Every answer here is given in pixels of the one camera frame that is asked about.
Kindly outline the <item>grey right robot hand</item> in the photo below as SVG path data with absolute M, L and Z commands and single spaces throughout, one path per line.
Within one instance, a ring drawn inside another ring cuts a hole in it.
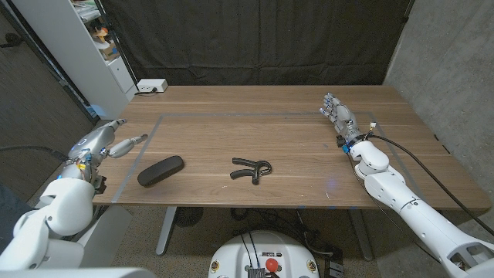
M 350 148 L 364 138 L 364 134 L 357 125 L 354 113 L 332 93 L 327 93 L 324 96 L 320 113 L 333 123 L 337 132 L 338 147 L 346 145 Z

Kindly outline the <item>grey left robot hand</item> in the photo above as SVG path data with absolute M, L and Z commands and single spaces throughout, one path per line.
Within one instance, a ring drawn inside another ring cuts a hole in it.
M 116 130 L 126 122 L 125 119 L 112 120 L 80 139 L 69 151 L 68 159 L 57 178 L 77 178 L 94 183 L 98 176 L 97 169 L 105 158 L 123 157 L 135 145 L 147 140 L 148 135 L 142 134 L 110 147 L 115 140 Z

